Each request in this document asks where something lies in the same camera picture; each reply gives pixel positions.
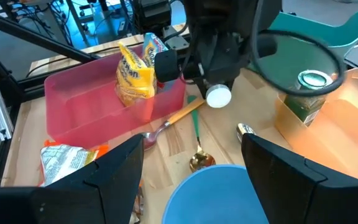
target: pink translucent container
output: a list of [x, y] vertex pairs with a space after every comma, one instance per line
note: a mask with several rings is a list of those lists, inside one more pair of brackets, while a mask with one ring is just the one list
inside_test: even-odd
[[[142, 55], [142, 47], [132, 48]], [[183, 106], [185, 84], [125, 107], [116, 95], [121, 53], [65, 70], [45, 80], [47, 132], [56, 142], [91, 148], [175, 112]], [[151, 118], [141, 119], [153, 104]]]

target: tin can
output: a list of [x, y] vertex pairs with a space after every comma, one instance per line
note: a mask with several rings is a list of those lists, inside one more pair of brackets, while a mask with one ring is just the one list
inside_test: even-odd
[[[298, 90], [319, 90], [332, 84], [332, 82], [333, 79], [324, 72], [305, 70], [298, 75], [295, 88]], [[309, 126], [324, 105], [325, 99], [325, 95], [314, 97], [288, 95], [284, 103], [306, 126]]]

